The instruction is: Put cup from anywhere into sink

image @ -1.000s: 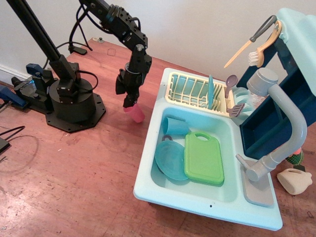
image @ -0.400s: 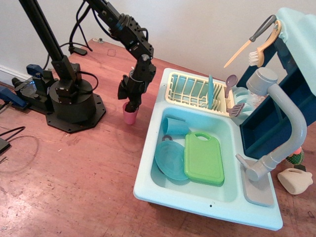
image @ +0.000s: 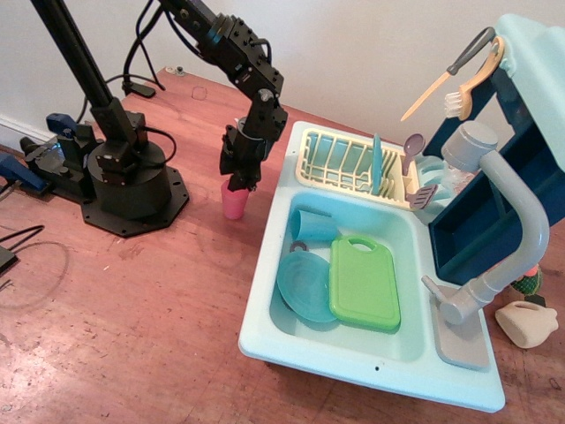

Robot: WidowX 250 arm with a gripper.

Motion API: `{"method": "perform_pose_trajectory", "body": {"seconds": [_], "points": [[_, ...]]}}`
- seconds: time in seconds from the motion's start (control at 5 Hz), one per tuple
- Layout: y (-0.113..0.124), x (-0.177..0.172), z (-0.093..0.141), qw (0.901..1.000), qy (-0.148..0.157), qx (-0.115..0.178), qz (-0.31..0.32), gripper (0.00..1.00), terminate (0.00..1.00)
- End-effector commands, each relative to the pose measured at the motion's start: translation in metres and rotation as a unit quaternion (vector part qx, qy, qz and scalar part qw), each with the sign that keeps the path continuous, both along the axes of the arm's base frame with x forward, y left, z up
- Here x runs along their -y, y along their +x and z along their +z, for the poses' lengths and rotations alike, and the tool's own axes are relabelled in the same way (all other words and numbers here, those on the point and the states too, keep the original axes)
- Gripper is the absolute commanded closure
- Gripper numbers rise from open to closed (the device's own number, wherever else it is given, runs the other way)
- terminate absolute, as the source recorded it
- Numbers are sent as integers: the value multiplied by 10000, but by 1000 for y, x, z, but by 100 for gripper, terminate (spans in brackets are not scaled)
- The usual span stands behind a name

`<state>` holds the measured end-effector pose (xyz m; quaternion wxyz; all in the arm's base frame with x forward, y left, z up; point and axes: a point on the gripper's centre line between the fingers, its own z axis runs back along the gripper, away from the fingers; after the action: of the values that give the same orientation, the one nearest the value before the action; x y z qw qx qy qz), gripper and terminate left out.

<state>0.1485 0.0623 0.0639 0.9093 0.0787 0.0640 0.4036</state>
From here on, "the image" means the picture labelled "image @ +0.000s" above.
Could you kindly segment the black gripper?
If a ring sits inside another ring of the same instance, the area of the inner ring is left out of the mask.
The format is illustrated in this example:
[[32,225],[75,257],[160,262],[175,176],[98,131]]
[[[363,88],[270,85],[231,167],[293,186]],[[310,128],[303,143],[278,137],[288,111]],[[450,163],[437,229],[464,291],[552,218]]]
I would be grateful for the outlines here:
[[220,173],[232,174],[228,190],[254,192],[261,179],[261,163],[266,161],[274,145],[271,140],[252,137],[245,130],[245,118],[227,125],[222,136]]

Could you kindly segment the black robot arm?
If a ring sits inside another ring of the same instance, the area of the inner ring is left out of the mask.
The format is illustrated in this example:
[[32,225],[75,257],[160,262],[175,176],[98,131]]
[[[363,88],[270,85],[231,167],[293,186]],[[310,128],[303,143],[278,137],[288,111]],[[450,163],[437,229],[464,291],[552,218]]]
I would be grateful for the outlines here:
[[[106,184],[124,186],[141,168],[160,169],[165,160],[150,161],[142,152],[146,131],[131,124],[120,101],[109,91],[72,16],[62,1],[35,1],[45,27],[61,51],[106,137],[98,165]],[[260,166],[268,158],[286,125],[288,114],[279,103],[283,76],[272,65],[267,40],[238,17],[214,14],[201,1],[163,1],[161,11],[197,42],[197,55],[222,70],[252,102],[247,115],[227,126],[222,137],[220,172],[230,178],[229,189],[252,191],[261,179]]]

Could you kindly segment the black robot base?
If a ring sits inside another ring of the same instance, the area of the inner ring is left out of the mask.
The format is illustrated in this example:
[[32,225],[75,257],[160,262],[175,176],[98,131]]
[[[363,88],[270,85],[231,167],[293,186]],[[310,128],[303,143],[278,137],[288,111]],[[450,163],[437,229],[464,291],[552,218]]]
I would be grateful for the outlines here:
[[171,226],[190,200],[180,172],[147,138],[144,115],[129,112],[127,117],[140,143],[119,148],[104,142],[92,151],[87,170],[94,199],[81,205],[86,223],[122,238]]

